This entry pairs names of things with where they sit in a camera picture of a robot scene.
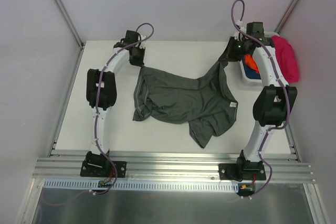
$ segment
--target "black mounting plate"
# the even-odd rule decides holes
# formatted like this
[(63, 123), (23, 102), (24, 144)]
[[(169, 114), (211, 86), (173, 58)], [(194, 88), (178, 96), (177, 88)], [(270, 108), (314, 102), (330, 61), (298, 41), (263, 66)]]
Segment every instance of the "black mounting plate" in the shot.
[(219, 164), (218, 165), (220, 180), (253, 180), (253, 175), (256, 175), (256, 180), (266, 180), (265, 168), (262, 165), (262, 169), (255, 173), (238, 173), (238, 166), (234, 164)]
[[(113, 162), (117, 168), (118, 178), (125, 178), (127, 170), (127, 162), (125, 161), (113, 161)], [(82, 167), (80, 169), (80, 176), (107, 178), (110, 176), (110, 170), (105, 172), (102, 169), (89, 165), (88, 162), (84, 160), (82, 163)]]

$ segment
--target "metal floor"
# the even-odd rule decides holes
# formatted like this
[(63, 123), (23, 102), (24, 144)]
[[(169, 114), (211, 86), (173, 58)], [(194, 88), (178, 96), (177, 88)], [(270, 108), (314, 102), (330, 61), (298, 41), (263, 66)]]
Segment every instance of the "metal floor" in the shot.
[[(59, 203), (80, 191), (44, 188), (43, 192), (45, 201)], [(252, 200), (233, 193), (112, 190), (103, 196), (84, 193), (65, 206), (40, 201), (39, 205), (36, 224), (314, 223), (305, 189), (299, 184), (270, 184)]]

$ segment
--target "blue cloth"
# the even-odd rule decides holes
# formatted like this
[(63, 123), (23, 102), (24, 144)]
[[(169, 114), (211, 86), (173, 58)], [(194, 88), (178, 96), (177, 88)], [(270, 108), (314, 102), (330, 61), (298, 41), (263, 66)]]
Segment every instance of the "blue cloth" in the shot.
[(245, 75), (248, 79), (253, 80), (261, 80), (260, 74), (258, 74), (256, 71), (254, 71), (252, 68), (250, 68), (248, 65), (245, 64), (245, 56), (242, 59)]

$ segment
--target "orange cloth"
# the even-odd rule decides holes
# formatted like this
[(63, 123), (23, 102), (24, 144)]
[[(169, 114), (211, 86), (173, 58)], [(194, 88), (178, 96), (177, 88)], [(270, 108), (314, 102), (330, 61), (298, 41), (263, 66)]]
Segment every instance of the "orange cloth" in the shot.
[(256, 71), (257, 73), (259, 73), (258, 66), (257, 66), (256, 62), (254, 61), (254, 59), (252, 58), (251, 55), (245, 55), (245, 60), (244, 61), (245, 61), (245, 64), (249, 68), (252, 68), (254, 71)]

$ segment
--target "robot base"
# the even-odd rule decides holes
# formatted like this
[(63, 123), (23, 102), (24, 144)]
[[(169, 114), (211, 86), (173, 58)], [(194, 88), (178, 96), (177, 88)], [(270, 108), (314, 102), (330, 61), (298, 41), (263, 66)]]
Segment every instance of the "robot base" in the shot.
[[(113, 161), (118, 172), (118, 178), (126, 177), (127, 162)], [(80, 169), (81, 177), (100, 177), (107, 178), (111, 175), (112, 165), (102, 155), (96, 155), (92, 152), (86, 154), (85, 160), (82, 162)]]
[(266, 173), (263, 163), (250, 162), (245, 159), (244, 152), (241, 151), (235, 164), (219, 164), (219, 178), (221, 180), (266, 180)]

